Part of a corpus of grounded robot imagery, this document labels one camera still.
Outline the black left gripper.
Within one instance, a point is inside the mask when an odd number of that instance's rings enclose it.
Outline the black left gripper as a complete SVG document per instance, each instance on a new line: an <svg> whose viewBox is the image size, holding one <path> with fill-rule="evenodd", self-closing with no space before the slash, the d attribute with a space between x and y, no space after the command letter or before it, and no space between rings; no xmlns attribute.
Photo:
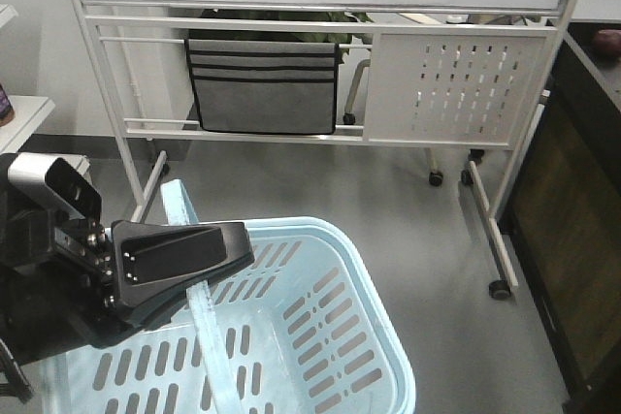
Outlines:
<svg viewBox="0 0 621 414"><path fill-rule="evenodd" d="M117 221L114 318L104 306L110 279L96 270L104 263L96 251L100 221L70 219L14 188L7 171L16 155L1 156L1 337L21 364L84 345L114 345L119 330L159 328L192 285L220 281L255 261L243 222Z"/></svg>

